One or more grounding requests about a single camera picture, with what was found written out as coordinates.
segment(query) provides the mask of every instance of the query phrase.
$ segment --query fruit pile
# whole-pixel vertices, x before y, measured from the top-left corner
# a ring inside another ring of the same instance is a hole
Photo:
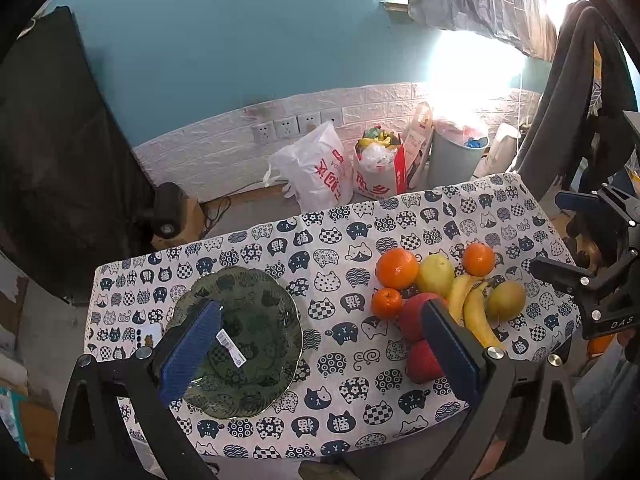
[[[471,330],[484,348],[501,347],[489,320],[511,320],[524,308],[525,291],[516,282],[500,283],[485,302],[485,289],[489,286],[485,277],[495,267],[495,254],[490,247],[470,243],[463,253],[462,266],[466,274],[456,277],[454,267],[443,253],[430,254],[419,264],[411,252],[401,248],[387,251],[376,264],[376,277],[385,288],[371,298],[371,311],[381,319],[398,318],[402,335],[412,344],[406,372],[414,383],[443,376],[422,335],[420,310],[425,301],[443,301],[454,321]],[[421,294],[403,303],[399,291],[414,284]]]

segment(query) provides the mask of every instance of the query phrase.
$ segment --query green glass plate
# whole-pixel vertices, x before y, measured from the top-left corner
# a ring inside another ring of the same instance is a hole
[[[222,307],[223,328],[247,361],[236,367],[211,334],[212,345],[183,398],[213,418],[250,417],[290,386],[302,354],[302,328],[293,298],[260,269],[227,267],[196,280],[175,304],[167,328],[209,300]]]

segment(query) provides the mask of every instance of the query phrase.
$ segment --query power outlet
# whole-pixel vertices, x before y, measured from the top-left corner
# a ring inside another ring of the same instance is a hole
[[[273,127],[273,121],[268,123],[254,124],[251,127],[254,134],[255,142],[258,144],[269,144],[278,140],[276,129]]]
[[[331,121],[334,124],[334,128],[342,126],[342,109],[341,108],[329,108],[328,110],[322,110],[320,112],[320,118],[322,122]]]
[[[298,122],[295,117],[278,119],[273,121],[273,124],[276,127],[276,135],[279,139],[289,139],[290,137],[297,137],[300,134]]]
[[[298,116],[298,127],[302,135],[312,132],[320,124],[320,112],[307,112]]]

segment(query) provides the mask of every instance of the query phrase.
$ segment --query red and white bag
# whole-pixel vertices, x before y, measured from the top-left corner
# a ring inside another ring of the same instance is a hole
[[[353,187],[356,193],[374,200],[389,198],[407,191],[407,174],[420,164],[419,155],[425,138],[407,131],[400,137],[400,146],[394,160],[374,169],[367,168],[360,161],[360,155],[353,153]]]
[[[303,213],[346,205],[353,196],[353,167],[331,121],[273,153],[262,180],[265,186],[272,169],[280,171],[277,179],[288,181],[285,196],[295,196]]]

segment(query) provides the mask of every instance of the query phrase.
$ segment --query cat print tablecloth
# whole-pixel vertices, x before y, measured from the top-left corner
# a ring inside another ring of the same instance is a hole
[[[495,333],[514,358],[541,360],[579,327],[572,298],[529,273],[537,255],[572,262],[516,174],[355,203],[261,224],[96,270],[85,347],[98,360],[129,357],[145,326],[165,326],[197,278],[223,266],[257,267],[276,278],[300,311],[303,353],[294,383],[258,416],[213,420],[181,400],[176,420],[200,454],[306,458],[378,446],[462,410],[446,378],[416,385],[404,371],[408,345],[394,322],[369,309],[374,270],[394,247],[446,254],[456,272],[468,242],[494,248],[495,280],[517,280],[521,315]],[[404,290],[410,297],[415,290]],[[145,437],[128,399],[130,436]]]

